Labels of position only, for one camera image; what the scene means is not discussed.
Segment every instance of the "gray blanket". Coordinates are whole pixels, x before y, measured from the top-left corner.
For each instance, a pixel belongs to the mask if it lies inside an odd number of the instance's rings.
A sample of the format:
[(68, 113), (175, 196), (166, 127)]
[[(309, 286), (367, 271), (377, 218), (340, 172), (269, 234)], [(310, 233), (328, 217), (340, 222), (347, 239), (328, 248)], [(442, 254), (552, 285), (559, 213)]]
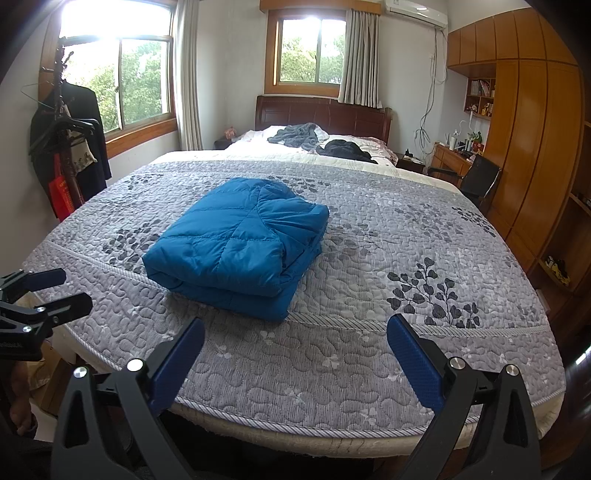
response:
[[(433, 414), (386, 341), (388, 319), (403, 312), (419, 335), (474, 368), (518, 365), (533, 405), (564, 391), (534, 289), (462, 195), (367, 171), (244, 160), (143, 167), (74, 212), (26, 260), (29, 270), (67, 272), (64, 286), (41, 292), (44, 301), (92, 296), (92, 314), (68, 326), (89, 355), (120, 368), (199, 316), (206, 343), (176, 400), (188, 418), (200, 412), (341, 439), (408, 436), (423, 432)], [(322, 253), (280, 324), (189, 301), (145, 276), (144, 252), (233, 177), (282, 181), (330, 209)], [(477, 418), (473, 409), (467, 421)]]
[(280, 143), (286, 147), (302, 148), (306, 151), (315, 150), (318, 146), (316, 124), (288, 125), (279, 130), (274, 137), (268, 139), (269, 143)]

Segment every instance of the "tree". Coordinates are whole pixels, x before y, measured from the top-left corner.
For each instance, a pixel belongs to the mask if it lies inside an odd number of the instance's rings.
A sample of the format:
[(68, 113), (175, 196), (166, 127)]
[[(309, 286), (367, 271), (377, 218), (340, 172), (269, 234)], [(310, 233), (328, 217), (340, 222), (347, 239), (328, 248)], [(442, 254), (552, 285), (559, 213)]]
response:
[[(122, 109), (126, 124), (131, 124), (162, 113), (161, 42), (141, 42), (135, 48), (126, 48), (121, 57)], [(70, 68), (74, 83), (96, 93), (100, 116), (105, 132), (119, 126), (115, 66), (103, 64), (91, 72), (76, 71), (73, 62)]]
[[(337, 54), (325, 56), (320, 52), (320, 83), (340, 83), (345, 57), (345, 35), (333, 42)], [(316, 79), (316, 51), (305, 50), (300, 37), (285, 40), (281, 46), (281, 81), (314, 82)]]

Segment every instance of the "black chair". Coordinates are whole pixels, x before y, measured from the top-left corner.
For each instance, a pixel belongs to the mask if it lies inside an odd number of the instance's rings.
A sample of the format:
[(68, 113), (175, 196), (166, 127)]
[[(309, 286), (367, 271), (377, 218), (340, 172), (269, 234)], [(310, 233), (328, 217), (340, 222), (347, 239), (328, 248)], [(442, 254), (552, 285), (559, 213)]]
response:
[(482, 213), (486, 214), (501, 176), (501, 169), (483, 156), (476, 155), (470, 170), (463, 177), (453, 170), (430, 167), (427, 174), (431, 176), (433, 173), (443, 173), (460, 179), (462, 181), (460, 192), (476, 205)]

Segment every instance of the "wooden headboard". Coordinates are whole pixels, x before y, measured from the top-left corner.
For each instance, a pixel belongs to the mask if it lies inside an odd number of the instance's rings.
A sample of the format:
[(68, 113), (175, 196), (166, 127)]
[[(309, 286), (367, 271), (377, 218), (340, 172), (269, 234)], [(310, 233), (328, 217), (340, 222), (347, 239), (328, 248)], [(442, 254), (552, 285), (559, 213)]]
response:
[(392, 109), (339, 103), (329, 98), (264, 96), (256, 99), (255, 130), (313, 122), (330, 135), (374, 137), (388, 143)]

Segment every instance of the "folded jacket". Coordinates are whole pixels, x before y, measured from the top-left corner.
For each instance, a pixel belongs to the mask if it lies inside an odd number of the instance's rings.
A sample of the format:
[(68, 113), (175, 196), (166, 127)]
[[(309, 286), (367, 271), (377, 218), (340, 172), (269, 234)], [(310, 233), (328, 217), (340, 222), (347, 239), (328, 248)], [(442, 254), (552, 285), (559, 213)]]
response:
[(148, 277), (170, 290), (279, 320), (320, 253), (328, 217), (327, 207), (297, 197), (283, 183), (232, 179), (168, 228), (143, 261)]
[(331, 140), (324, 148), (316, 147), (316, 153), (326, 155), (327, 157), (347, 158), (348, 160), (366, 161), (368, 163), (377, 164), (368, 152), (364, 152), (354, 142), (347, 142), (346, 140)]

